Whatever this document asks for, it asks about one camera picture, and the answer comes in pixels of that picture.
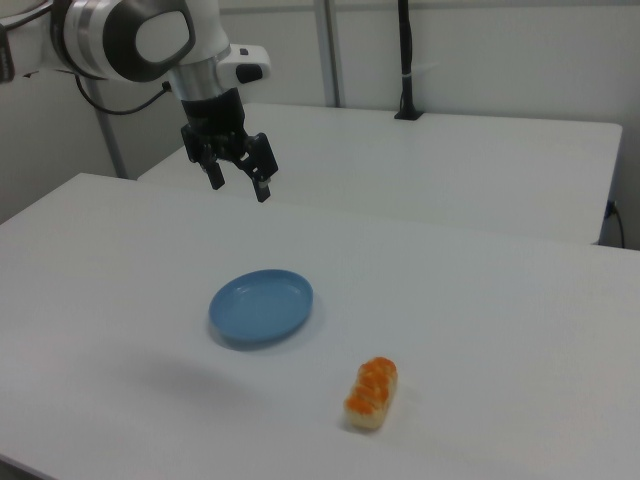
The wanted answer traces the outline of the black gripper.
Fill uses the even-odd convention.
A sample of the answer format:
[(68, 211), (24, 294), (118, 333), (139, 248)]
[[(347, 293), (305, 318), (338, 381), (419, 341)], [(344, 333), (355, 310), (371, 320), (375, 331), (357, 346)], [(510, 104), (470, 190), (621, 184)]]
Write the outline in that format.
[(206, 173), (212, 189), (224, 185), (217, 158), (239, 158), (234, 165), (250, 178), (257, 201), (265, 202), (271, 195), (269, 182), (279, 167), (267, 136), (246, 133), (238, 89), (181, 104), (188, 120), (181, 129), (188, 159)]

